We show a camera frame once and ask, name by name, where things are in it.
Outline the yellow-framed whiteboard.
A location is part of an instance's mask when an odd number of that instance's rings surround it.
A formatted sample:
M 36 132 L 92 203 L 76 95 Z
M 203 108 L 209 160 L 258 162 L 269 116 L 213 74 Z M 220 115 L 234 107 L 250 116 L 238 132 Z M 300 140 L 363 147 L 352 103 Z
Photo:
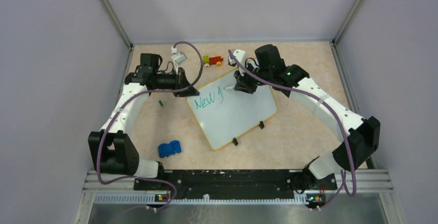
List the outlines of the yellow-framed whiteboard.
M 269 86 L 258 87 L 253 94 L 223 89 L 235 83 L 231 70 L 200 87 L 199 96 L 186 98 L 212 150 L 221 149 L 277 113 Z

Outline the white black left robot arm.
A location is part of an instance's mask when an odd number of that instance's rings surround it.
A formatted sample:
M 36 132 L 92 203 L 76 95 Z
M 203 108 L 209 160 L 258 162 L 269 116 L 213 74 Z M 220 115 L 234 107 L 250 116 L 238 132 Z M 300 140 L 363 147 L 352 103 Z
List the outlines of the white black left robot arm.
M 165 185 L 166 176 L 159 172 L 160 163 L 140 157 L 130 134 L 141 107 L 152 92 L 172 91 L 176 97 L 198 96 L 180 64 L 187 59 L 183 52 L 171 56 L 173 69 L 159 69 L 163 61 L 158 54 L 142 53 L 140 64 L 125 80 L 122 93 L 109 119 L 99 131 L 91 132 L 88 144 L 95 170 L 107 174 L 145 177 L 152 189 Z

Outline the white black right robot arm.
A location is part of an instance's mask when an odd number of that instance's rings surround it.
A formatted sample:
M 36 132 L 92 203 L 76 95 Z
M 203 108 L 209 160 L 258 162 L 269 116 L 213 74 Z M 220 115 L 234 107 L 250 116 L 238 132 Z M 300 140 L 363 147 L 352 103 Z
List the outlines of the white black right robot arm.
M 341 170 L 353 173 L 378 149 L 380 121 L 373 116 L 362 117 L 340 104 L 303 68 L 286 65 L 276 46 L 267 44 L 257 48 L 254 61 L 249 61 L 242 50 L 228 53 L 228 61 L 238 68 L 234 73 L 235 91 L 253 94 L 259 87 L 268 85 L 311 111 L 341 142 L 334 151 L 318 156 L 305 166 L 306 187 L 316 189 L 324 177 Z

